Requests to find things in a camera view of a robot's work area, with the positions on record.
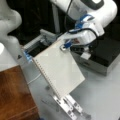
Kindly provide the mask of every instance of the metal bracket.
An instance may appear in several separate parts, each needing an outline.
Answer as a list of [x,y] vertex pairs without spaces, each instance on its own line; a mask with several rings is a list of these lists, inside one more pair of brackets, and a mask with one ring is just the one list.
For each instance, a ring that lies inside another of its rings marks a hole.
[[57,104],[67,113],[67,115],[72,119],[76,120],[77,116],[74,113],[76,110],[78,113],[82,114],[83,109],[80,105],[72,98],[72,96],[67,95],[62,99],[58,99],[55,95],[53,99],[57,102]]

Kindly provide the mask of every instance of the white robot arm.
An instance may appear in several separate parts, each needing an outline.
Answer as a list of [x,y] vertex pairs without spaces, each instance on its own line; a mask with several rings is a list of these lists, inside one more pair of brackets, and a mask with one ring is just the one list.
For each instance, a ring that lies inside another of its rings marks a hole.
[[102,36],[103,28],[117,14],[117,6],[113,0],[51,0],[51,2],[77,21],[75,28],[62,36],[65,40],[72,41],[71,45],[87,45],[96,37]]

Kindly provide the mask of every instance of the wooden surface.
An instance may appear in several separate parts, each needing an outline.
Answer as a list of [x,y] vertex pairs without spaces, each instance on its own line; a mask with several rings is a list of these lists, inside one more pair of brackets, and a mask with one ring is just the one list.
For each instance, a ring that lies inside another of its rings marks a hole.
[[38,119],[38,110],[21,68],[0,72],[0,120]]

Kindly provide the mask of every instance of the cable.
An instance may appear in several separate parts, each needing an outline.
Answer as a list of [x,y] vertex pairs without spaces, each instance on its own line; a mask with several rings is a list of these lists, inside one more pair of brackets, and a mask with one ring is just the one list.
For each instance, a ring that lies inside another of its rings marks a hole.
[[66,15],[65,15],[65,19],[64,19],[64,27],[65,27],[66,31],[69,31],[68,28],[67,28],[67,25],[66,25],[66,23],[67,23],[67,17],[68,17],[73,23],[75,22],[75,20],[73,20],[72,18],[70,18],[70,17],[68,16],[68,12],[69,12],[70,6],[71,6],[71,4],[72,4],[73,1],[74,1],[74,0],[71,0],[71,1],[70,1],[70,4],[69,4],[69,6],[68,6],[68,9],[67,9],[67,12],[66,12]]
[[92,30],[91,28],[83,28],[83,29],[79,29],[78,31],[74,31],[74,32],[68,31],[68,33],[70,33],[70,34],[77,34],[77,33],[79,33],[79,32],[85,31],[85,30],[89,30],[89,31],[93,32],[94,35],[95,35],[96,37],[98,37],[98,35],[96,34],[96,32],[95,32],[94,30]]

